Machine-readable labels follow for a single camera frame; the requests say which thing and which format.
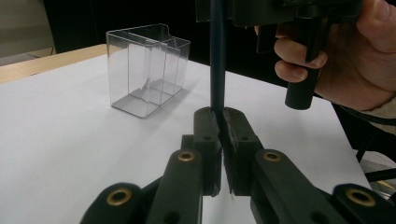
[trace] floor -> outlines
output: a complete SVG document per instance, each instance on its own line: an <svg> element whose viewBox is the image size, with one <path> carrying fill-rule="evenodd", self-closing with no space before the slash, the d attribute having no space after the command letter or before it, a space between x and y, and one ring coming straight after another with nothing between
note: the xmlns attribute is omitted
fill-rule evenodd
<svg viewBox="0 0 396 224"><path fill-rule="evenodd" d="M55 53L54 48L50 48L11 57L4 57L0 58L0 66L33 60L39 57L46 57ZM364 154L364 157L361 160L361 168L364 172L372 172L388 168L396 168L396 163L380 153L368 151ZM374 191L387 199L390 195L396 192L396 179L371 183L371 187Z"/></svg>

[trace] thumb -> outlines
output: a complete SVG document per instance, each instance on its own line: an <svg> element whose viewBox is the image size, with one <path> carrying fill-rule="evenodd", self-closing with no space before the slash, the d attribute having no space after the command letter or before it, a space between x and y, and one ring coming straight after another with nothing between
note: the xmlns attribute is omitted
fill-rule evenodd
<svg viewBox="0 0 396 224"><path fill-rule="evenodd" d="M375 49L396 52L396 8L385 0L363 0L357 27Z"/></svg>

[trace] dark wall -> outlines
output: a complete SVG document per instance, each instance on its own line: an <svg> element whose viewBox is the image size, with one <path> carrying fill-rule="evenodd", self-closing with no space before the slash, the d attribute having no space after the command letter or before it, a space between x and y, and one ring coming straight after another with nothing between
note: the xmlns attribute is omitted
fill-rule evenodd
<svg viewBox="0 0 396 224"><path fill-rule="evenodd" d="M164 23L171 35L191 41L190 60L209 64L209 23L195 21L194 0L44 0L44 3L58 53L105 44L106 31ZM286 87L287 83L274 71L276 55L256 53L257 36L252 27L235 27L230 21L227 27L226 69ZM377 131L337 105L334 109L353 148L384 151L396 160L394 135Z"/></svg>

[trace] transparent box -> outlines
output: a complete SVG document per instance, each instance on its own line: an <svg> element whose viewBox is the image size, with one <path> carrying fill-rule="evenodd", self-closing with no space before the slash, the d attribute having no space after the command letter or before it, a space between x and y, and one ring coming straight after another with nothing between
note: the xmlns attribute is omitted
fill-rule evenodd
<svg viewBox="0 0 396 224"><path fill-rule="evenodd" d="M110 103L145 118L183 89L188 40L165 24L106 33Z"/></svg>

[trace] sleeve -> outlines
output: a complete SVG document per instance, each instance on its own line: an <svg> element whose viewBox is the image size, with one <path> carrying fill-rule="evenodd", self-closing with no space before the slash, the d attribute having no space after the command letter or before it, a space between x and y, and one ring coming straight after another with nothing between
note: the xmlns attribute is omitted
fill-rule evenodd
<svg viewBox="0 0 396 224"><path fill-rule="evenodd" d="M342 106L349 114L369 121L376 128L396 135L396 97L379 108L370 111L357 111Z"/></svg>

